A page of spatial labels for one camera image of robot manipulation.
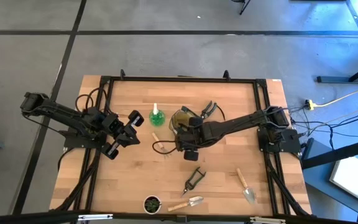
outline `wooden stick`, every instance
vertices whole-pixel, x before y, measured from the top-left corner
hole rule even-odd
[[[246,180],[244,179],[244,176],[241,174],[240,168],[237,168],[236,171],[237,171],[238,176],[240,177],[240,181],[241,181],[242,185],[247,189],[248,185],[247,185]]]
[[[176,206],[174,206],[174,207],[169,207],[169,208],[168,208],[168,212],[172,212],[172,211],[174,211],[174,210],[176,210],[176,209],[179,209],[179,208],[187,207],[187,206],[189,206],[189,204],[190,204],[190,203],[185,202],[185,203],[181,203],[181,204],[179,204],[179,205],[176,205]]]
[[[159,139],[158,139],[158,137],[155,135],[155,133],[152,133],[152,136],[153,136],[153,138],[154,138],[154,140],[155,141],[159,141]],[[157,143],[158,144],[158,146],[160,147],[160,149],[162,150],[162,151],[164,151],[165,150],[165,148],[164,148],[164,145],[162,144],[162,143]]]

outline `pruning shears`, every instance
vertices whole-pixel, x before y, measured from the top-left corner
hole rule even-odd
[[[209,110],[209,108],[212,106],[212,100],[208,103],[208,105],[206,106],[205,109],[202,110],[201,112],[201,118],[202,119],[206,119],[207,117],[209,117],[211,115],[211,113],[214,112],[214,110],[216,109],[217,104],[214,103],[214,105],[212,106],[211,110]]]

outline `gray floor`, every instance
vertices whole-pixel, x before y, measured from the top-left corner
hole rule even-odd
[[[80,30],[358,30],[346,3],[288,0],[88,1]],[[71,29],[80,0],[0,0],[0,29]],[[26,91],[49,94],[67,36],[0,36],[0,215],[8,213],[37,125],[21,118]],[[280,78],[289,106],[305,99],[324,103],[357,90],[358,85],[318,84],[318,75],[349,76],[358,71],[358,37],[294,36],[78,36],[58,95],[74,106],[83,75]],[[326,108],[308,111],[309,120],[328,121],[358,109],[358,94]],[[293,115],[303,120],[301,113]],[[64,129],[64,126],[51,123]],[[338,128],[358,135],[358,122]],[[313,133],[328,145],[329,134]],[[335,148],[358,138],[334,136]],[[25,212],[47,211],[57,174],[63,138],[45,138]],[[356,212],[308,187],[313,213],[356,220]]]

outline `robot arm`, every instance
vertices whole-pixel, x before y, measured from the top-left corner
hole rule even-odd
[[[189,120],[188,131],[175,136],[178,151],[184,151],[186,160],[197,161],[198,149],[210,147],[225,135],[259,126],[259,143],[269,148],[271,152],[300,151],[299,136],[292,129],[287,129],[289,123],[283,108],[271,106],[266,110],[235,118],[225,122],[209,121],[192,117]]]
[[[50,100],[43,93],[27,92],[24,97],[21,105],[24,116],[46,116],[69,127],[68,131],[59,131],[66,137],[65,147],[92,147],[114,159],[120,145],[126,147],[140,143],[134,126],[139,127],[144,118],[138,111],[134,110],[124,125],[118,120],[118,114],[105,114],[96,107],[79,112]],[[114,138],[113,144],[106,142],[106,135]]]

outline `wooden table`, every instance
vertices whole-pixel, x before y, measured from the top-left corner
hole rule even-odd
[[[99,86],[100,76],[84,76],[80,94],[88,94]],[[287,107],[280,80],[267,80],[271,105]],[[259,151],[256,128],[229,134],[217,144],[200,149],[197,162],[183,159],[183,152],[175,151],[170,157],[163,157],[152,150],[155,132],[161,140],[173,140],[168,129],[170,117],[182,105],[200,114],[213,100],[226,115],[233,119],[256,110],[252,85],[243,83],[185,83],[185,82],[135,82],[116,81],[112,89],[111,109],[119,114],[120,120],[128,121],[132,110],[138,110],[145,122],[137,130],[139,145],[119,148],[119,155],[110,160],[101,155],[92,211],[145,213],[143,202],[149,195],[156,195],[162,201],[159,213],[168,213],[167,208],[190,197],[202,196],[204,202],[195,207],[186,207],[171,213],[194,215],[272,215],[263,154]],[[167,120],[159,128],[149,122],[153,104],[158,103]],[[80,109],[85,98],[79,101]],[[217,109],[207,121],[223,121]],[[167,149],[173,144],[165,144]],[[62,160],[50,208],[59,206],[73,190],[80,175],[84,149],[75,149]],[[304,210],[311,213],[305,182],[299,160],[287,153],[281,153],[285,183],[294,198]],[[185,181],[198,167],[207,172],[206,177],[192,191],[180,198]],[[243,187],[236,174],[236,167],[242,171],[247,183],[254,189],[256,202],[248,203],[242,194]],[[85,207],[83,192],[81,208]],[[279,212],[282,210],[280,191],[276,186]]]

